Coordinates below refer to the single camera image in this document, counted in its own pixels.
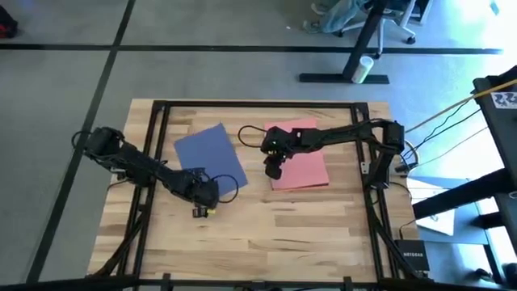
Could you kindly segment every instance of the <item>yellow wire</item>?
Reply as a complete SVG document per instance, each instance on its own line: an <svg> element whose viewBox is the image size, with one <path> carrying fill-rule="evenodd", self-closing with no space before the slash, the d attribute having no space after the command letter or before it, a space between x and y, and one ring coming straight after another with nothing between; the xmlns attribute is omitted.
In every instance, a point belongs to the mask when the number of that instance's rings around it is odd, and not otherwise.
<svg viewBox="0 0 517 291"><path fill-rule="evenodd" d="M421 127L422 125L426 124L427 122L429 122L429 121L431 121L431 120L434 120L436 117L441 116L441 115L442 115L442 114L444 114L445 112L448 112L449 110L451 110L451 109L453 109L453 108L455 108L455 107L457 107L457 106L459 106L459 105L461 105L461 104L463 104L463 103L465 103L465 102L468 102L468 101L470 101L470 100L472 100L472 99L475 99L475 98L479 98L479 97L482 97L482 96L488 95L488 94L490 94L490 93L492 93L492 92L495 92L495 91L501 90L501 89L503 89L503 88L506 88L506 87L511 86L511 85L514 85L514 84L517 84L517 79L515 79L515 80L513 80L513 81L506 82L506 83L504 83L504 84L502 84L502 85L499 85L499 86L495 86L494 88L491 88L491 89L489 89L489 90L485 90L485 91L483 91L483 92L480 92L480 93L474 94L474 95L472 95L472 96L470 96L470 97L468 97L468 98L465 98L465 99L463 99L463 100L461 100L461 101L459 101L459 102L457 102L457 103L454 103L453 105L449 106L448 108L445 108L445 109L444 109L444 110L442 110L441 112L438 112L438 113L434 114L433 116L431 116L431 117L427 118L426 120L422 121L421 123L417 124L416 126L414 126L414 127L410 128L410 129L406 130L406 133L410 133L410 132L414 131L415 129L417 129L417 128Z"/></svg>

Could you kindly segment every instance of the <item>desk leg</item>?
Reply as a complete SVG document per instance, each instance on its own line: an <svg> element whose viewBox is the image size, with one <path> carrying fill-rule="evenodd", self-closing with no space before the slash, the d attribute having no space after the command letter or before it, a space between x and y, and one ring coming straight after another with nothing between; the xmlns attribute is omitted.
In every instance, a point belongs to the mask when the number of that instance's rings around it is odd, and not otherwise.
<svg viewBox="0 0 517 291"><path fill-rule="evenodd" d="M368 42L370 42L373 33L377 29L387 4L388 0L375 1L342 74L303 73L299 76L300 82L352 83L352 76L354 75L355 69L357 69L359 60L361 56L363 56L364 51L366 51ZM364 83L389 84L389 80L386 75L368 75L366 79L364 79Z"/></svg>
<svg viewBox="0 0 517 291"><path fill-rule="evenodd" d="M429 217L461 205L489 198L496 193L508 193L513 189L508 171L501 169L414 204L414 217L417 220Z"/></svg>
<svg viewBox="0 0 517 291"><path fill-rule="evenodd" d="M504 226L502 215L499 212L480 215L473 220L473 224L481 227L483 230Z"/></svg>

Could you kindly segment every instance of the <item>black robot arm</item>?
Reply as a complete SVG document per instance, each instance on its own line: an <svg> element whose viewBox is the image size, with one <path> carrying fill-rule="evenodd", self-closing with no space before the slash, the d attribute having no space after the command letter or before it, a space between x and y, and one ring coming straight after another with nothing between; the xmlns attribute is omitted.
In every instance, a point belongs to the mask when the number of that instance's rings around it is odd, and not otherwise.
<svg viewBox="0 0 517 291"><path fill-rule="evenodd" d="M108 127L96 128L88 137L83 154L119 179L148 187L154 179L175 196L196 207L214 209L219 201L217 182L209 179L204 168L171 170L164 162L152 159L124 140L124 135Z"/></svg>
<svg viewBox="0 0 517 291"><path fill-rule="evenodd" d="M383 129L382 142L373 134L374 128ZM260 150L267 154L266 175L279 179L280 165L295 154L311 153L324 146L351 141L374 145L379 156L370 163L367 184L386 188L389 183L389 165L393 156L404 150L404 127L397 122L375 119L334 129L293 129L290 133L273 127L267 130Z"/></svg>

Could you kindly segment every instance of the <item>pink paper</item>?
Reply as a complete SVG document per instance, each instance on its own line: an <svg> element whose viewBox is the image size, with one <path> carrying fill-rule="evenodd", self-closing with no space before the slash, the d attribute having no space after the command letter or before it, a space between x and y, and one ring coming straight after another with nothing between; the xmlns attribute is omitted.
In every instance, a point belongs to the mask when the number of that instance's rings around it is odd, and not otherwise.
<svg viewBox="0 0 517 291"><path fill-rule="evenodd" d="M287 132L296 128L315 129L316 119L271 122L264 125L266 130L274 126L278 126ZM280 179L271 179L273 190L321 186L329 183L329 174L326 171L325 160L320 150L310 154L295 154L294 157L288 158L280 168L282 169Z"/></svg>

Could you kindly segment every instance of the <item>wooden table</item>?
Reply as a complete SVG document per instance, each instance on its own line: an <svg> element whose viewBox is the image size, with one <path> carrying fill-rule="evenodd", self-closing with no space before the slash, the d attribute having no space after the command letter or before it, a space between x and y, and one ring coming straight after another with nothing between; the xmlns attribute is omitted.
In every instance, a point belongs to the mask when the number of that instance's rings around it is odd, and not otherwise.
<svg viewBox="0 0 517 291"><path fill-rule="evenodd" d="M152 103L134 99L124 127L126 140L140 150ZM390 117L387 103L370 103L369 108L371 118ZM351 276L354 282L376 281L355 144L323 149L329 186L273 192L264 175L264 155L237 140L245 124L263 127L268 121L306 117L317 118L320 129L351 123L350 110L339 108L172 108L162 154L168 167L180 168L175 141L221 122L249 183L233 203L218 205L207 219L192 218L192 204L157 186L141 276L161 278L169 272L175 279L195 280L342 281ZM250 130L243 138L258 144L263 133ZM108 192L89 272L100 268L122 241L132 190L126 183ZM385 193L397 234L401 225L414 219L410 198L396 185ZM405 227L404 236L418 238L416 225ZM380 245L389 275L381 240ZM129 256L129 267L133 257Z"/></svg>

